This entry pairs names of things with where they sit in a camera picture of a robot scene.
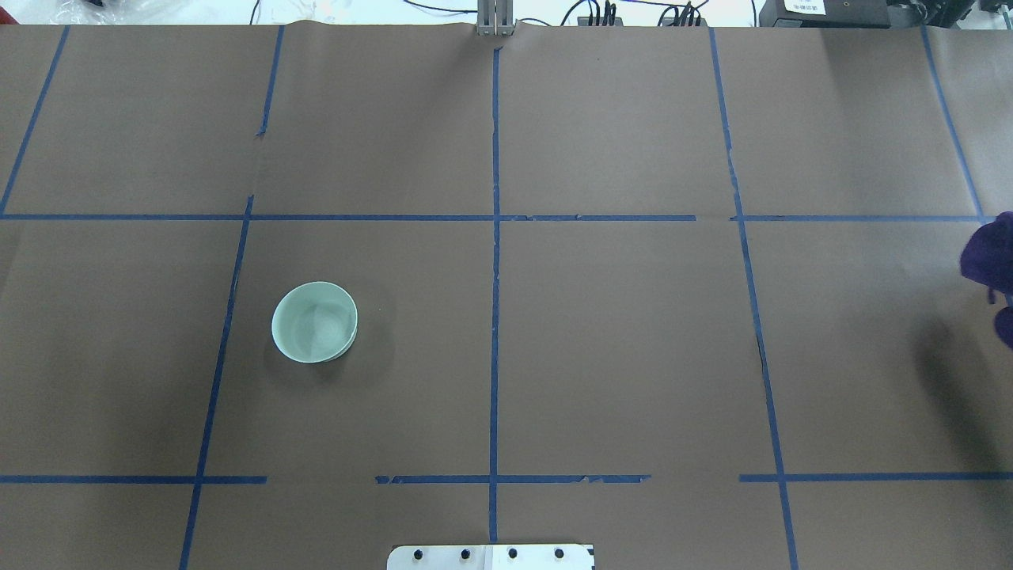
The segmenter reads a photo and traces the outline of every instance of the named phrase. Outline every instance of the black device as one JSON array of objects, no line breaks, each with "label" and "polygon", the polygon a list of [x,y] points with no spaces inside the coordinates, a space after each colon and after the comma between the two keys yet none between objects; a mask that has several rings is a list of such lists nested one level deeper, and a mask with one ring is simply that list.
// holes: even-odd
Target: black device
[{"label": "black device", "polygon": [[889,27],[886,0],[767,0],[765,27]]}]

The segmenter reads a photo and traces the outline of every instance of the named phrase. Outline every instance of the metal bracket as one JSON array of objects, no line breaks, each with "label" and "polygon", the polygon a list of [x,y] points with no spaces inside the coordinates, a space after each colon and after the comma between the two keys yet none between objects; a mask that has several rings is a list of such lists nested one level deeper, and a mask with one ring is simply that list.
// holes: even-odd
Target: metal bracket
[{"label": "metal bracket", "polygon": [[479,35],[514,35],[514,0],[478,0]]},{"label": "metal bracket", "polygon": [[590,545],[397,547],[387,570],[594,570]]}]

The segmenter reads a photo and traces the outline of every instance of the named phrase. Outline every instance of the white label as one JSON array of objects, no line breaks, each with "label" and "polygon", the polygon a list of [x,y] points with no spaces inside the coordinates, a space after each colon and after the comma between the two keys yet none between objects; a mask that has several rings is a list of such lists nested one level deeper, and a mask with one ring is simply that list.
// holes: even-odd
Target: white label
[{"label": "white label", "polygon": [[784,0],[784,9],[798,14],[827,15],[823,0]]}]

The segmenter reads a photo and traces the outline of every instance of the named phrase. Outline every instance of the black cable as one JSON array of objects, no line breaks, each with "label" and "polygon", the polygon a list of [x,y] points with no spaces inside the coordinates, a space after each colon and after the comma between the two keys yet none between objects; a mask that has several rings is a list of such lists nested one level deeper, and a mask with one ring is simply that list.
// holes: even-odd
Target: black cable
[{"label": "black cable", "polygon": [[576,0],[576,2],[574,2],[573,5],[570,6],[570,9],[566,10],[566,15],[563,16],[563,21],[559,22],[559,25],[566,25],[566,18],[568,18],[569,15],[573,13],[573,10],[575,10],[577,6],[583,4],[585,2],[588,3],[589,8],[593,8],[593,6],[591,5],[592,0]]},{"label": "black cable", "polygon": [[670,5],[668,8],[666,8],[665,10],[663,10],[661,11],[661,15],[657,16],[657,25],[661,25],[661,23],[665,21],[665,14],[668,14],[669,10],[675,9],[676,10],[676,14],[678,15],[679,14],[679,8],[680,8],[680,6],[672,6],[672,5]]},{"label": "black cable", "polygon": [[426,6],[425,4],[419,4],[418,2],[412,2],[411,0],[401,0],[405,4],[411,4],[416,8],[425,8],[426,10],[436,10],[438,12],[453,12],[455,14],[477,14],[478,10],[459,10],[457,8],[440,8],[437,6]]},{"label": "black cable", "polygon": [[253,25],[253,16],[256,15],[256,9],[260,7],[260,0],[256,0],[253,4],[253,10],[250,11],[250,25]]},{"label": "black cable", "polygon": [[[595,13],[591,13],[591,4],[595,4]],[[588,25],[602,25],[602,5],[598,0],[588,0]]]},{"label": "black cable", "polygon": [[634,4],[650,4],[651,6],[675,6],[675,4],[670,4],[668,2],[649,2],[648,0],[621,0],[623,2],[632,2]]}]

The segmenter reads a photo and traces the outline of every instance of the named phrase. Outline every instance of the bowl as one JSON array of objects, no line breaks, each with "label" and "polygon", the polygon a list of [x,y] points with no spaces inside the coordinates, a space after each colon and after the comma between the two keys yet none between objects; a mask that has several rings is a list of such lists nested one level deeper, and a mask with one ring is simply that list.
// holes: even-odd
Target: bowl
[{"label": "bowl", "polygon": [[344,354],[359,329],[359,310],[347,292],[314,280],[289,292],[270,320],[270,336],[296,362],[328,362]]}]

